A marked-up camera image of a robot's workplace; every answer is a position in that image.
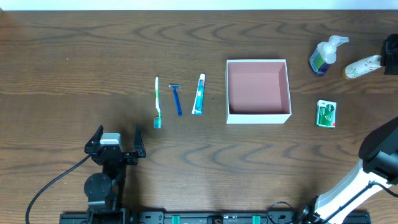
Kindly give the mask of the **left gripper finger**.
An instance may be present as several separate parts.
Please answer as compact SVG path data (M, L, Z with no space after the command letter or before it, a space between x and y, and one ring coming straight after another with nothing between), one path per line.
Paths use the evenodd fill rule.
M84 152L86 154L95 154L101 148L101 137L103 135L103 126L100 125L96 130L95 134L91 137L91 139L85 144Z
M140 125L136 125L136 131L134 135L134 149L136 152L145 152L144 143L141 138Z

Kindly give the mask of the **white floral lotion tube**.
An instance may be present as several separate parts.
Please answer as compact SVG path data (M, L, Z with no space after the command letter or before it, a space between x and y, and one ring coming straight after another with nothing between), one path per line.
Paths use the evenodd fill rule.
M342 70L344 79L355 79L381 68L381 55L373 55L347 65Z

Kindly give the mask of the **green white toothbrush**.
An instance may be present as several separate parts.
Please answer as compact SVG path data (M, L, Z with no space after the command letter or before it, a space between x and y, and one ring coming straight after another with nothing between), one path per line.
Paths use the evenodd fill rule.
M155 108L157 110L158 116L154 118L154 127L160 129L162 127L162 113L159 101L159 78L155 78Z

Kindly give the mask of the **clear pump soap bottle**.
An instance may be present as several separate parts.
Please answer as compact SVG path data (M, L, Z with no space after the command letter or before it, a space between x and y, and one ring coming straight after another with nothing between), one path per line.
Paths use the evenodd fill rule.
M310 56L308 63L317 77L323 77L331 64L336 62L337 47L349 42L348 37L331 36L327 42L320 42Z

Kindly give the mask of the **teal white toothpaste tube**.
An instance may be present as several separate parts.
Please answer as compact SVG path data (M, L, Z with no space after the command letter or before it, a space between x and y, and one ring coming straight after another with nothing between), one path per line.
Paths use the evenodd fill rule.
M195 95L195 102L192 109L192 114L201 116L203 114L203 97L205 91L205 77L204 73L200 74L198 80L197 92Z

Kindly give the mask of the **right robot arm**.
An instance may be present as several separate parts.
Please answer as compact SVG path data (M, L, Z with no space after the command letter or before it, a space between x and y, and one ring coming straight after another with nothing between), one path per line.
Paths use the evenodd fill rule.
M381 54L347 65L342 76L352 80L379 68L397 75L397 34L383 42ZM343 223L356 207L381 190L397 184L397 119L369 133L359 148L359 161L337 185L315 197L293 223Z

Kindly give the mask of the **green white soap bar box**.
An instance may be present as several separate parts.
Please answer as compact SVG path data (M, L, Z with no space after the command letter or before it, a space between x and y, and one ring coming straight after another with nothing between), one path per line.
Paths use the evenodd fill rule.
M336 128L336 102L327 100L317 101L315 126L322 128Z

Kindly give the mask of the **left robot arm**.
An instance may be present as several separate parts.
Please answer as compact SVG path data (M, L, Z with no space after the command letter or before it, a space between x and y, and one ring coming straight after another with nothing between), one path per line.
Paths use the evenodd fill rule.
M99 126L85 145L85 153L102 167L102 171L89 176L84 185L88 197L86 212L89 224L138 223L137 214L123 207L123 192L128 165L138 164L146 157L140 126L136 126L133 151L124 152L119 133L104 133Z

